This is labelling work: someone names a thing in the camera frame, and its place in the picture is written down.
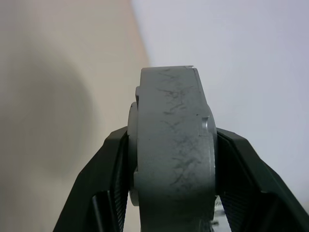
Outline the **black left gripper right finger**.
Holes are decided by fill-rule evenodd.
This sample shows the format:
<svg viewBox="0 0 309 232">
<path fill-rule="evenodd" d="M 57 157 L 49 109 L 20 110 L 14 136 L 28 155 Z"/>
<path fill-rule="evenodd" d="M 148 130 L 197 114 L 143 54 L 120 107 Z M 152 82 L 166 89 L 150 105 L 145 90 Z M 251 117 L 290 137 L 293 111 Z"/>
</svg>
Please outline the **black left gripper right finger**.
<svg viewBox="0 0 309 232">
<path fill-rule="evenodd" d="M 216 191 L 233 232 L 307 232 L 309 216 L 281 177 L 236 133 L 217 129 Z"/>
</svg>

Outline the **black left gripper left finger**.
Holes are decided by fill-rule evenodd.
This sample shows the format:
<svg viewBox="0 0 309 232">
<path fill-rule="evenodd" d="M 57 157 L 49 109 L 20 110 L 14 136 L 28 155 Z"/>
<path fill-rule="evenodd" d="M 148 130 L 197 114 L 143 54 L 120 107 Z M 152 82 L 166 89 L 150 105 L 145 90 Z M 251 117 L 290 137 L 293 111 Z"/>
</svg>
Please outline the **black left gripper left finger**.
<svg viewBox="0 0 309 232">
<path fill-rule="evenodd" d="M 78 174 L 56 232 L 121 232 L 129 189 L 127 128 L 113 131 Z"/>
</svg>

